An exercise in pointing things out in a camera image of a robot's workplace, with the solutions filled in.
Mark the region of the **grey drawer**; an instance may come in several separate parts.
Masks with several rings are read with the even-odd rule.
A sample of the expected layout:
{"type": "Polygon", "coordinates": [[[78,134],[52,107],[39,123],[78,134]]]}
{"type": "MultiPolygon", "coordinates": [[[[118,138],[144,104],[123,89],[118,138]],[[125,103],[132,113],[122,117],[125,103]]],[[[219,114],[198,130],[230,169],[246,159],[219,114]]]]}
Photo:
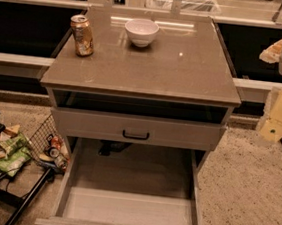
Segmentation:
{"type": "Polygon", "coordinates": [[[211,151],[226,131],[225,125],[122,114],[52,108],[63,136],[211,151]]]}
{"type": "Polygon", "coordinates": [[[101,156],[81,139],[55,208],[36,225],[202,225],[195,154],[134,144],[101,156]]]}

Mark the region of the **grey drawer cabinet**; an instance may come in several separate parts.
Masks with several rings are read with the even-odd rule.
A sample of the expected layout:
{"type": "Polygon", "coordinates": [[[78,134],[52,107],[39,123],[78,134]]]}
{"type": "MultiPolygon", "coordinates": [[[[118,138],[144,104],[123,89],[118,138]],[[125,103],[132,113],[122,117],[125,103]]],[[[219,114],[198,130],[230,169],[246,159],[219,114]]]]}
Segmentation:
{"type": "MultiPolygon", "coordinates": [[[[52,108],[227,128],[229,116],[238,107],[240,98],[210,19],[152,13],[151,19],[159,26],[157,38],[148,47],[137,48],[128,39],[124,27],[135,17],[134,11],[94,7],[88,16],[95,41],[93,55],[80,58],[73,45],[67,43],[43,76],[42,84],[52,108]]],[[[92,139],[61,136],[71,160],[76,144],[81,139],[92,139]]],[[[102,143],[101,156],[122,152],[134,144],[149,145],[92,140],[102,143]]],[[[187,150],[195,154],[198,177],[212,150],[187,150]]]]}

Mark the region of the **white ceramic bowl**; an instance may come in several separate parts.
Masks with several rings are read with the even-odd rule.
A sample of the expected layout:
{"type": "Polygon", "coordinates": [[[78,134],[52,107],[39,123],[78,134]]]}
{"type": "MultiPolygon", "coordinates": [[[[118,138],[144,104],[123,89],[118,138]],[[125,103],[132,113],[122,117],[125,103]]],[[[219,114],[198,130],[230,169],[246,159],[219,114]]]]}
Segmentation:
{"type": "Polygon", "coordinates": [[[156,38],[159,26],[152,20],[135,18],[125,23],[125,31],[136,47],[147,47],[156,38]]]}

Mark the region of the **red soda can in basket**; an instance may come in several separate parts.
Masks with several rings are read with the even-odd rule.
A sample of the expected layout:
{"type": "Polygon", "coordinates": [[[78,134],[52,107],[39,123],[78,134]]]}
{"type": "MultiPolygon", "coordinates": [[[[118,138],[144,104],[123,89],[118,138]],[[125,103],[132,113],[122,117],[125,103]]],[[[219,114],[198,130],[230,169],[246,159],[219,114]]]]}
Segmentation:
{"type": "Polygon", "coordinates": [[[57,137],[57,136],[54,137],[53,136],[49,143],[50,143],[51,147],[56,148],[58,150],[61,149],[62,141],[61,141],[61,139],[59,137],[57,137]]]}

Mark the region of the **gold soda can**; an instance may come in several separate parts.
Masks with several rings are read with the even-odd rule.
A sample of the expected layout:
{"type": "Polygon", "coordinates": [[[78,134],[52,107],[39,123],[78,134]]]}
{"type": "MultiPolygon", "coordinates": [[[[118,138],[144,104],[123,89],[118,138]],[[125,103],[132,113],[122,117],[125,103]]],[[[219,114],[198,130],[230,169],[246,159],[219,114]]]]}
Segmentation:
{"type": "Polygon", "coordinates": [[[74,35],[75,51],[78,56],[91,56],[94,53],[93,35],[87,16],[74,15],[70,18],[71,30],[74,35]]]}

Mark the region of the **clear plastic bin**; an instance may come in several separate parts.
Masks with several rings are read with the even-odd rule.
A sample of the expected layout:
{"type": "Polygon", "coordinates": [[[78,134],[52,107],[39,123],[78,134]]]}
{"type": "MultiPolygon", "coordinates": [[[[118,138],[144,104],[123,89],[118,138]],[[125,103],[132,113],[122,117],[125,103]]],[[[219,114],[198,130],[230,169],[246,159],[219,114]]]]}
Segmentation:
{"type": "MultiPolygon", "coordinates": [[[[145,0],[146,8],[165,9],[172,8],[173,0],[145,0]]],[[[218,15],[221,13],[219,4],[214,0],[182,0],[180,8],[184,12],[201,12],[203,14],[218,15]]]]}

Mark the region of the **green snack bag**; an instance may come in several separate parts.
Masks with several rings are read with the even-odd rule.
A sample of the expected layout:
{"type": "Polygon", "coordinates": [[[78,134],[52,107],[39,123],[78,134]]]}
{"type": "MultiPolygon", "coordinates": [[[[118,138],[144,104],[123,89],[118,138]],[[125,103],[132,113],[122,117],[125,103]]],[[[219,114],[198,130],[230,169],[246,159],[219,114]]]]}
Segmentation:
{"type": "Polygon", "coordinates": [[[16,176],[19,169],[31,159],[28,139],[24,134],[0,141],[0,147],[5,152],[5,157],[0,158],[0,170],[10,177],[16,176]]]}

